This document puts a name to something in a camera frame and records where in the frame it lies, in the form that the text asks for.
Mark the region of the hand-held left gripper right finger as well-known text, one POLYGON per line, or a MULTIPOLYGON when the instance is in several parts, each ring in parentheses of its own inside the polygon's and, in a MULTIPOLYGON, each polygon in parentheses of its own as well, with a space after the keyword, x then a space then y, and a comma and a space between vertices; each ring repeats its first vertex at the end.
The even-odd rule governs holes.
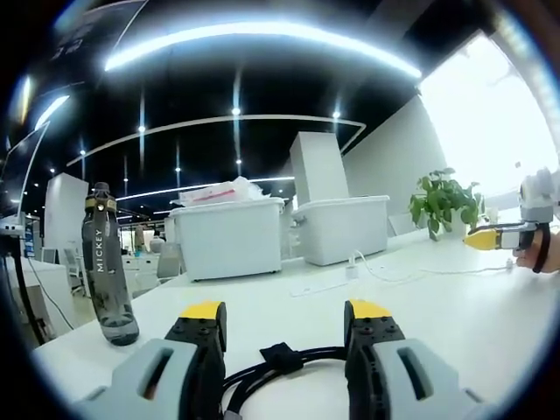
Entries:
POLYGON ((389 310, 345 302, 345 377, 351 419, 481 419, 486 404, 459 385, 458 372, 418 339, 405 337, 389 310))

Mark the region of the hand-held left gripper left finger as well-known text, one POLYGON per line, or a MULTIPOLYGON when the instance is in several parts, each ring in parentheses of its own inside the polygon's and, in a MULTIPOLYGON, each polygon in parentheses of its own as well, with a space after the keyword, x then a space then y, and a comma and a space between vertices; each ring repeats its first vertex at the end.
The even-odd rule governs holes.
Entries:
POLYGON ((73 409, 81 419, 222 419, 226 349, 226 304, 191 305, 73 409))

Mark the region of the person's right hand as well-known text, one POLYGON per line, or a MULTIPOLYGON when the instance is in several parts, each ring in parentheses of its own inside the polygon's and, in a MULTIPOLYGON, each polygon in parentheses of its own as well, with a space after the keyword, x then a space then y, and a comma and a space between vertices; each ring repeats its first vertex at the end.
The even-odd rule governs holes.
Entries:
MULTIPOLYGON (((543 233, 538 231, 535 233, 532 244, 529 248, 515 251, 516 265, 523 268, 533 269, 536 265, 539 251, 542 247, 543 233)), ((559 271, 559 233, 550 235, 550 243, 546 262, 542 266, 542 273, 554 273, 559 271)))

